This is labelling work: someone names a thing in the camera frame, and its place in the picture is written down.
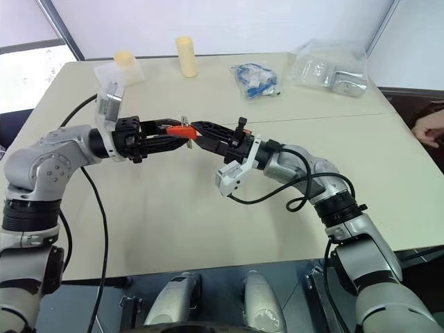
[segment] cream cylinder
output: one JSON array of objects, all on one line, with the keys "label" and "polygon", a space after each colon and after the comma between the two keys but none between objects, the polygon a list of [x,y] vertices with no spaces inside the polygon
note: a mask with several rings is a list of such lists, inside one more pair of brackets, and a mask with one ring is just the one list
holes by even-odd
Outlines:
[{"label": "cream cylinder", "polygon": [[176,46],[178,48],[180,68],[182,69],[183,76],[186,78],[193,78],[197,75],[193,40],[187,36],[178,37],[176,38]]}]

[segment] tabletop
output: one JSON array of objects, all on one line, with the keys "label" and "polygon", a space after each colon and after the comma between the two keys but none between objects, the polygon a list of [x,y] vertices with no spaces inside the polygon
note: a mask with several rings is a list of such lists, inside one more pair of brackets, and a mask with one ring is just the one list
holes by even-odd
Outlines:
[{"label": "tabletop", "polygon": [[[264,139],[305,147],[333,162],[353,181],[358,202],[393,250],[441,244],[444,177],[374,85],[361,99],[306,88],[283,89],[281,97],[248,102],[239,96],[228,67],[266,61],[284,71],[287,55],[255,54],[198,59],[199,75],[185,79],[176,58],[141,60],[147,81],[129,87],[121,116],[236,123]],[[56,128],[97,90],[92,67],[66,65],[36,107],[11,151]],[[88,105],[72,124],[94,124]],[[4,159],[0,163],[3,175]],[[108,277],[183,271],[322,257],[327,237],[314,208],[290,213],[284,205],[300,194],[287,189],[263,203],[240,205],[219,194],[214,176],[223,159],[198,147],[150,155],[141,164],[104,160],[89,166],[107,212]],[[6,186],[4,176],[0,185]],[[279,184],[255,171],[237,190],[258,198]],[[74,174],[62,208],[74,238],[65,280],[98,278],[103,255],[101,215],[86,179]],[[59,244],[66,248],[60,231]]]}]

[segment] white wall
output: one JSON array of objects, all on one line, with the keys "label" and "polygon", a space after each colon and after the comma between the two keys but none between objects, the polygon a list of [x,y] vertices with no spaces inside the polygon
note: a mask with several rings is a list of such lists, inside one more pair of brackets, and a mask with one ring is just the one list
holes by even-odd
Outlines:
[{"label": "white wall", "polygon": [[0,0],[0,47],[56,38],[34,0]]},{"label": "white wall", "polygon": [[368,45],[392,0],[53,0],[86,58],[119,49],[176,54],[190,35],[197,54],[289,51],[313,37]]},{"label": "white wall", "polygon": [[400,0],[368,70],[380,87],[444,90],[444,0]]}]

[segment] blue cable in bag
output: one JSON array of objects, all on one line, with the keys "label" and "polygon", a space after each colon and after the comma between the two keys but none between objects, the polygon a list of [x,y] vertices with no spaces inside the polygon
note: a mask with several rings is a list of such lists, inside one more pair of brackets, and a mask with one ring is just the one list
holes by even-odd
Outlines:
[{"label": "blue cable in bag", "polygon": [[237,81],[244,87],[247,99],[280,94],[277,87],[278,77],[271,69],[253,63],[237,65],[232,68],[236,71]]}]

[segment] bag of blue cables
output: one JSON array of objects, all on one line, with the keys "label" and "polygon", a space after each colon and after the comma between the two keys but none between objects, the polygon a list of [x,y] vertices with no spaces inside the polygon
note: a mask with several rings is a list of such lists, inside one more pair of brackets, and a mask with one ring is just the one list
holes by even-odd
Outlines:
[{"label": "bag of blue cables", "polygon": [[242,96],[247,100],[261,96],[279,96],[278,76],[263,64],[249,62],[231,66]]}]

